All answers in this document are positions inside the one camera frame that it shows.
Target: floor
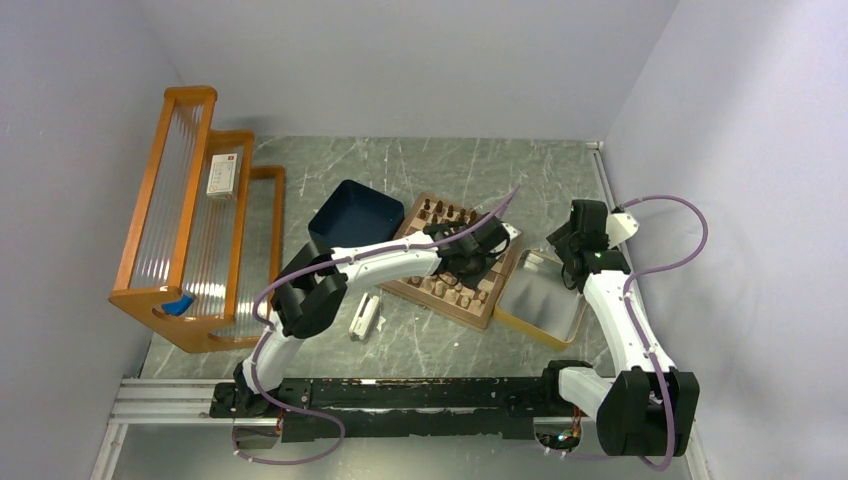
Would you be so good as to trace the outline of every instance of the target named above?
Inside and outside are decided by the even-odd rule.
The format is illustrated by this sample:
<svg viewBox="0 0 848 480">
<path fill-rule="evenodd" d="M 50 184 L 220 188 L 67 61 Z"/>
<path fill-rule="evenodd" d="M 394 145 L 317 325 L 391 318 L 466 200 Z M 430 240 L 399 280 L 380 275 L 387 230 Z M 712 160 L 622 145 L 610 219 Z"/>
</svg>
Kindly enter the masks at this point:
<svg viewBox="0 0 848 480">
<path fill-rule="evenodd" d="M 412 205 L 423 191 L 485 212 L 510 189 L 522 187 L 504 216 L 522 230 L 524 248 L 549 251 L 545 236 L 569 215 L 573 198 L 603 199 L 596 167 L 583 142 L 445 139 L 267 137 L 257 140 L 254 165 L 286 168 L 283 262 L 308 240 L 306 226 L 333 189 L 353 179 Z M 264 287 L 271 193 L 251 189 L 244 241 L 246 267 L 239 297 L 242 332 L 258 332 L 247 317 L 249 299 Z M 250 266 L 251 259 L 256 261 Z M 354 342 L 347 328 L 359 295 L 349 295 L 336 323 L 304 343 L 287 370 L 294 377 L 537 376 L 553 359 L 580 359 L 612 376 L 612 359 L 597 319 L 586 315 L 569 348 L 555 351 L 492 321 L 483 333 L 373 288 L 382 297 L 380 331 Z M 156 336 L 144 378 L 230 378 L 249 350 L 187 354 Z"/>
</svg>

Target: wall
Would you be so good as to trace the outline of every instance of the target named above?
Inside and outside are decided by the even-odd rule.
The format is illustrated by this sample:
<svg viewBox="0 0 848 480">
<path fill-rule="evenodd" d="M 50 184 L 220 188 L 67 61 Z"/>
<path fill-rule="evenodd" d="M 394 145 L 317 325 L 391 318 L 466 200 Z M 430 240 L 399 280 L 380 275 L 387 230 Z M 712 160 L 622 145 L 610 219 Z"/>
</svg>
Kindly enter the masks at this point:
<svg viewBox="0 0 848 480">
<path fill-rule="evenodd" d="M 0 7 L 0 477 L 88 478 L 150 333 L 107 298 L 162 91 L 126 2 Z"/>
<path fill-rule="evenodd" d="M 260 133 L 597 140 L 676 0 L 143 0 L 216 119 Z"/>
<path fill-rule="evenodd" d="M 618 200 L 679 194 L 711 222 L 642 292 L 701 381 L 716 479 L 848 473 L 846 52 L 845 2 L 683 1 L 606 138 Z M 691 250 L 684 210 L 639 208 L 637 267 Z"/>
</svg>

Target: white box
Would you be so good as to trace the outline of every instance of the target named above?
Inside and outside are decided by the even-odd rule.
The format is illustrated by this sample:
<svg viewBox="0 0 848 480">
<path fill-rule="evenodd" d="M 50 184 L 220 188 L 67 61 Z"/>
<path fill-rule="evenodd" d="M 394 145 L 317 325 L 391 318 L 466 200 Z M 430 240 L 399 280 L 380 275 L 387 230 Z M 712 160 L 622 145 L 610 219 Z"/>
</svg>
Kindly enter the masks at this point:
<svg viewBox="0 0 848 480">
<path fill-rule="evenodd" d="M 238 154 L 224 153 L 212 156 L 209 181 L 206 183 L 207 197 L 233 198 L 238 171 Z"/>
</svg>

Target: wooden rack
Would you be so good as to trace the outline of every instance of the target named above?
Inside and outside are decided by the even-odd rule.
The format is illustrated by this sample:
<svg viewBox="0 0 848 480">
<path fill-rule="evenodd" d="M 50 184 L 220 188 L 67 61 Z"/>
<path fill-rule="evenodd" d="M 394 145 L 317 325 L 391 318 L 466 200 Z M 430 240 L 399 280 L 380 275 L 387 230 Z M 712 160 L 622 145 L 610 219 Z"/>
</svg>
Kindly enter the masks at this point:
<svg viewBox="0 0 848 480">
<path fill-rule="evenodd" d="M 280 269 L 285 171 L 252 168 L 254 135 L 211 128 L 218 94 L 175 87 L 165 102 L 109 301 L 189 353 L 251 347 L 255 335 L 224 336 L 237 321 L 239 266 L 252 180 L 273 179 L 269 281 Z M 212 155 L 237 153 L 234 199 L 205 195 Z M 196 296 L 181 316 L 163 304 Z"/>
</svg>

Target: wooden frame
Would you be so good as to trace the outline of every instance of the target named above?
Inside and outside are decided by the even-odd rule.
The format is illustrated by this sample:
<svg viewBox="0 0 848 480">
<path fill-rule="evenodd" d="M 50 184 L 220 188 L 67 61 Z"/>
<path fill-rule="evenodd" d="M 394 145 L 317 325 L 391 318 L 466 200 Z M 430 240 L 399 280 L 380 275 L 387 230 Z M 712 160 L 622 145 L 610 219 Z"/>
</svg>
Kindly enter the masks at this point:
<svg viewBox="0 0 848 480">
<path fill-rule="evenodd" d="M 275 201 L 280 211 L 274 216 L 271 249 L 271 274 L 276 276 L 280 263 L 280 236 L 282 234 L 282 201 L 284 171 L 282 167 L 262 167 L 254 171 L 251 168 L 254 135 L 247 130 L 216 131 L 211 128 L 212 112 L 217 100 L 215 89 L 207 86 L 175 87 L 165 91 L 165 101 L 159 117 L 159 124 L 153 139 L 153 147 L 147 168 L 139 190 L 138 200 L 133 211 L 127 242 L 121 256 L 121 264 L 115 279 L 115 285 L 109 301 L 159 333 L 174 345 L 189 353 L 228 350 L 250 347 L 255 337 L 245 339 L 225 339 L 211 335 L 210 332 L 235 324 L 236 294 L 241 263 L 241 246 L 244 236 L 244 224 L 247 210 L 247 193 L 251 178 L 274 177 L 277 180 Z M 199 121 L 187 115 L 190 108 L 202 106 Z M 168 263 L 167 280 L 163 285 L 132 288 L 131 282 L 142 244 L 143 232 L 150 215 L 150 206 L 154 197 L 165 144 L 171 121 L 178 117 L 182 125 L 193 130 L 194 148 L 187 173 L 185 197 L 176 226 L 176 241 Z M 217 153 L 226 153 L 234 148 L 242 148 L 241 167 L 238 178 L 235 219 L 232 230 L 232 247 L 229 254 L 229 269 L 226 278 L 224 309 L 220 314 L 208 316 L 172 316 L 164 313 L 161 305 L 179 300 L 183 296 L 182 285 L 188 258 L 189 244 L 194 224 L 195 207 L 201 177 L 205 163 Z"/>
</svg>

